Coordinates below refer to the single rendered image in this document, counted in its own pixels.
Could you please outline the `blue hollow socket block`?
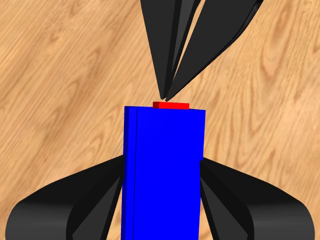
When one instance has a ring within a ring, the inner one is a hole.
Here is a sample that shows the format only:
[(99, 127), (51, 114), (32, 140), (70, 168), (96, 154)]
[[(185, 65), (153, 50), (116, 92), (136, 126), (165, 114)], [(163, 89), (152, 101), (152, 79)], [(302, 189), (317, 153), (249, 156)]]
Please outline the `blue hollow socket block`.
[(198, 240), (206, 112), (124, 109), (121, 240)]

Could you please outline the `thin red peg bar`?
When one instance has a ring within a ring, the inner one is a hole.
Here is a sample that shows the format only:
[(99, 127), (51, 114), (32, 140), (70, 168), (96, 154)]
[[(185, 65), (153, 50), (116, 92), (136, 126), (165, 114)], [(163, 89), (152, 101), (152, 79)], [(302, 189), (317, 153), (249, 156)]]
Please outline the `thin red peg bar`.
[(189, 110), (190, 104), (182, 102), (154, 101), (152, 107), (154, 109)]

